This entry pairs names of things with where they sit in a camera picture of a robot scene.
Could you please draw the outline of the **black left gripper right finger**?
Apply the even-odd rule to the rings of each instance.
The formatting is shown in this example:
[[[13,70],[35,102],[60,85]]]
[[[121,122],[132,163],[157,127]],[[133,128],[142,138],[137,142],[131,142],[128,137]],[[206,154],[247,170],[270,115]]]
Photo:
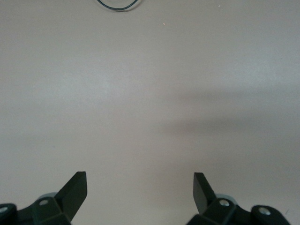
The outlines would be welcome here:
[[[242,209],[226,195],[216,195],[201,172],[194,173],[193,198],[198,209],[188,225],[288,225],[288,220],[275,208],[255,205]]]

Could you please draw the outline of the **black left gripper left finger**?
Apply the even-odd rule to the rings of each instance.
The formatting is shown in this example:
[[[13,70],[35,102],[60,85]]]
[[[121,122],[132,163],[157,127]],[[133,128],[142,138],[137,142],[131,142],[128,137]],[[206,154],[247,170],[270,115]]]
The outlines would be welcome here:
[[[76,172],[57,192],[40,196],[18,210],[13,203],[0,205],[2,225],[70,225],[87,197],[86,172]]]

